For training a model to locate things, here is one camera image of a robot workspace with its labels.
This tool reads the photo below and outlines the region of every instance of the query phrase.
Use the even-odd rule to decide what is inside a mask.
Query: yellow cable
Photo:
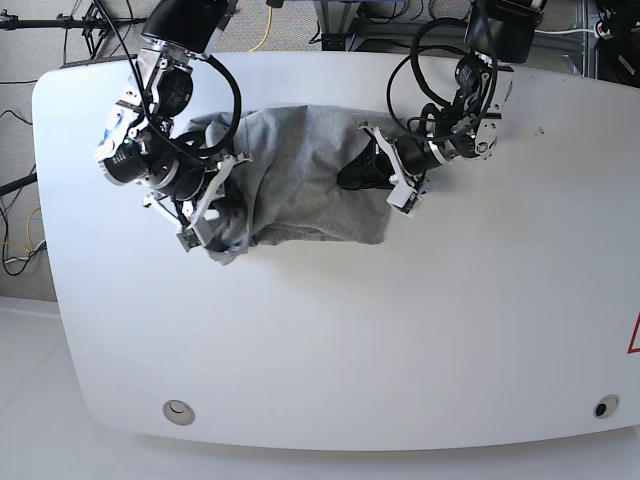
[[[29,220],[27,220],[27,243],[29,244],[29,253],[33,253],[33,245],[31,244],[31,220],[38,210],[40,210],[40,207],[31,212],[31,215],[29,215]]]
[[[11,245],[15,245],[16,247],[23,249],[27,253],[32,253],[30,249],[16,242],[4,242],[2,245],[6,245],[8,247],[10,247]]]
[[[249,50],[250,52],[255,52],[262,45],[264,45],[264,42],[267,41],[267,37],[269,36],[269,31],[271,30],[271,19],[273,19],[273,8],[269,7],[269,23],[267,23],[267,31],[264,32],[264,37],[262,37],[262,40],[260,40],[260,43],[255,47],[253,47],[251,50]]]

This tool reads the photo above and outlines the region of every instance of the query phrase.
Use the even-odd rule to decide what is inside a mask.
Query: power cord
[[[0,85],[31,85],[32,83],[38,83],[38,80],[27,80],[24,82],[0,82]]]
[[[264,32],[264,37],[262,37],[262,40],[260,40],[260,43],[258,43],[258,45],[256,45],[252,49],[250,49],[249,50],[250,52],[255,52],[256,50],[258,50],[262,45],[264,45],[264,42],[267,41],[267,38],[269,38],[269,32],[271,31],[271,21],[273,20],[273,8],[271,7],[268,7],[268,8],[269,8],[269,22],[267,23],[267,30]]]
[[[7,113],[13,115],[18,120],[20,120],[22,123],[25,123],[27,125],[33,126],[33,123],[31,123],[29,120],[25,120],[20,115],[18,115],[16,112],[14,112],[13,110],[10,110],[10,109],[9,110],[5,110],[4,112],[0,113],[0,118],[4,117]]]

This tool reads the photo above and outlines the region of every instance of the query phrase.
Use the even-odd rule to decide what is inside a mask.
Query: black cable
[[[38,174],[31,173],[26,177],[19,178],[13,182],[9,182],[6,185],[0,186],[0,197],[4,197],[5,195],[9,195],[10,193],[15,192],[16,190],[22,189],[32,183],[36,183],[38,181]]]
[[[38,80],[27,80],[25,82],[0,82],[0,85],[31,85],[37,83]]]
[[[411,61],[411,69],[413,70],[413,75],[416,77],[416,81],[418,82],[418,85],[420,86],[420,89],[424,92],[424,94],[441,107],[448,107],[451,104],[444,98],[436,94],[429,87],[429,84],[425,80],[424,75],[422,74],[422,70],[420,69],[418,56],[418,48],[420,47],[422,38],[434,28],[440,26],[466,27],[467,24],[466,22],[457,18],[439,18],[437,20],[431,20],[430,22],[424,24],[418,29],[418,31],[413,36],[413,39],[411,40],[411,53],[409,54],[409,59]]]
[[[313,37],[311,37],[311,39],[309,40],[309,45],[313,45],[314,43],[318,43],[321,42],[322,39],[318,38],[320,36],[320,22],[316,22],[318,24],[318,29],[316,30],[316,33]]]
[[[16,117],[18,120],[20,120],[22,123],[26,123],[27,125],[33,125],[33,123],[31,123],[29,120],[25,120],[13,110],[5,110],[4,112],[0,113],[0,118],[4,117],[7,113],[10,113],[14,117]]]
[[[211,155],[215,155],[216,153],[220,153],[222,150],[227,148],[229,145],[233,143],[233,137],[238,131],[238,126],[240,125],[240,116],[242,115],[242,96],[240,95],[240,87],[236,82],[236,79],[233,78],[231,72],[227,70],[227,68],[222,65],[216,58],[213,58],[211,55],[204,60],[206,63],[215,68],[220,75],[224,77],[224,79],[229,83],[231,87],[231,91],[233,92],[233,115],[231,117],[231,125],[229,129],[224,134],[224,137],[213,147],[209,148],[201,148],[198,150],[198,155],[209,157]]]
[[[451,135],[444,135],[444,136],[441,136],[441,137],[437,137],[437,136],[429,137],[427,135],[416,134],[415,132],[413,132],[412,130],[406,128],[402,124],[402,122],[398,119],[398,117],[396,116],[395,112],[393,111],[393,105],[391,104],[391,86],[393,84],[394,78],[396,77],[396,75],[398,74],[398,72],[400,71],[402,66],[410,60],[410,58],[411,58],[410,56],[406,57],[404,60],[402,60],[398,64],[396,69],[391,74],[391,77],[389,78],[389,83],[387,83],[387,108],[389,110],[389,115],[391,115],[391,118],[396,123],[396,125],[398,125],[404,132],[408,133],[409,135],[411,135],[411,136],[413,136],[413,137],[415,137],[417,139],[426,140],[426,141],[430,141],[430,142],[434,142],[434,143],[440,143],[440,142],[445,142],[447,140],[454,140],[456,138],[460,138],[462,135],[466,135],[469,131],[471,131],[472,129],[476,128],[480,124],[480,122],[482,121],[484,116],[486,115],[487,110],[489,110],[489,107],[491,106],[491,101],[493,100],[493,94],[495,93],[495,87],[496,87],[497,58],[495,57],[495,49],[493,49],[493,38],[492,37],[490,37],[490,38],[491,38],[490,45],[491,45],[491,50],[492,50],[492,67],[493,67],[492,71],[491,71],[491,80],[490,80],[491,87],[489,88],[489,95],[488,95],[487,101],[485,103],[485,106],[483,107],[483,109],[480,112],[480,114],[473,121],[471,121],[471,123],[469,125],[467,125],[465,128],[462,128],[458,132],[453,133]],[[457,52],[453,52],[452,49],[454,49],[454,47],[450,47],[449,45],[427,45],[425,47],[420,47],[419,52],[432,50],[432,49],[442,49],[442,50],[448,51],[450,53],[457,53]],[[458,54],[462,54],[462,55],[465,54],[461,50],[458,50],[458,52],[460,52]]]
[[[486,0],[476,0],[476,1],[478,2],[478,6],[479,6],[479,10],[480,10],[480,17],[482,19],[482,24],[483,24],[483,27],[485,29],[485,35],[487,37],[487,44],[489,45],[489,50],[490,50],[490,53],[491,53],[491,55],[490,55],[491,56],[491,78],[489,80],[490,81],[490,87],[489,87],[489,93],[487,95],[487,99],[485,101],[484,107],[482,107],[482,110],[480,111],[478,116],[476,118],[474,118],[469,123],[469,125],[467,125],[466,127],[460,129],[459,131],[457,131],[456,133],[453,133],[451,135],[444,135],[444,136],[441,136],[441,137],[437,137],[437,136],[429,137],[429,136],[426,136],[426,135],[417,135],[414,132],[412,132],[411,130],[409,130],[408,128],[406,128],[402,124],[402,122],[400,122],[400,120],[396,116],[395,112],[393,111],[393,105],[391,104],[391,86],[393,84],[393,79],[398,74],[398,72],[400,71],[402,66],[405,63],[407,63],[409,60],[412,59],[412,56],[409,55],[407,58],[402,60],[402,62],[400,62],[400,64],[396,67],[396,69],[391,74],[391,77],[389,78],[389,82],[387,83],[387,109],[389,110],[389,114],[391,115],[391,118],[393,119],[393,121],[404,132],[408,133],[409,135],[411,135],[411,136],[413,136],[415,138],[418,138],[420,140],[426,140],[426,141],[434,142],[434,143],[439,143],[439,142],[444,142],[444,141],[447,141],[447,140],[453,140],[453,139],[456,139],[456,138],[460,138],[463,135],[466,135],[468,132],[470,132],[474,128],[476,128],[478,125],[480,125],[480,122],[485,117],[485,115],[487,114],[487,111],[491,107],[491,102],[493,101],[493,96],[494,96],[495,91],[496,91],[496,79],[497,79],[497,76],[498,76],[498,58],[496,56],[496,50],[495,50],[494,43],[493,43],[493,35],[491,34],[491,26],[489,25],[489,16],[487,14],[487,8],[486,8],[486,4],[485,4]],[[416,33],[416,36],[413,38],[413,42],[411,44],[412,49],[414,48],[416,38],[418,38],[418,33]],[[432,47],[433,46],[421,47],[417,53],[429,50]],[[442,49],[444,49],[445,51],[451,51],[450,49],[452,48],[452,47],[449,47],[448,45],[439,45],[437,47],[438,48],[444,47]]]
[[[131,21],[133,21],[133,9],[131,8],[131,2],[129,0],[125,0],[125,2],[127,2],[127,9],[129,9],[129,18],[131,19]],[[124,32],[124,37],[122,38],[123,41],[127,39],[127,36],[129,36],[129,32],[131,31],[132,26],[133,24],[131,23],[127,26],[127,31]],[[116,48],[114,48],[108,56],[113,57],[113,54],[116,53],[119,48],[120,45],[117,45]]]
[[[31,170],[29,171],[28,175],[31,175],[35,171],[36,171],[36,166],[34,165],[33,167],[31,167]],[[4,207],[4,202],[2,200],[2,197],[0,197],[0,207],[4,207],[4,210],[6,213],[9,213],[9,211],[13,208],[16,201],[18,200],[18,197],[22,193],[22,190],[24,190],[24,187],[20,187],[20,190],[18,190],[18,193],[16,193],[15,197],[13,197],[13,199],[9,202],[9,205],[7,205],[6,207]]]

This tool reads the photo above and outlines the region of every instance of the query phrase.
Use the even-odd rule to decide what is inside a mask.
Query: metal bracket
[[[501,66],[496,78],[496,90],[487,114],[478,125],[476,133],[476,160],[486,160],[496,146],[498,128],[502,121],[502,109],[511,93],[513,68]]]

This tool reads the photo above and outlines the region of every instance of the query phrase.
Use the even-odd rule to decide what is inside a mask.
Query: white table
[[[401,57],[229,54],[247,109],[385,111]],[[425,59],[443,95],[455,63]],[[488,162],[430,175],[377,247],[289,243],[228,267],[93,161],[126,64],[47,74],[34,92],[44,225],[87,407],[118,428],[209,442],[403,450],[513,443],[640,424],[637,90],[516,71]],[[194,116],[231,108],[195,65]],[[398,111],[424,98],[410,71]],[[613,416],[596,419],[616,394]],[[196,421],[167,421],[187,402]]]

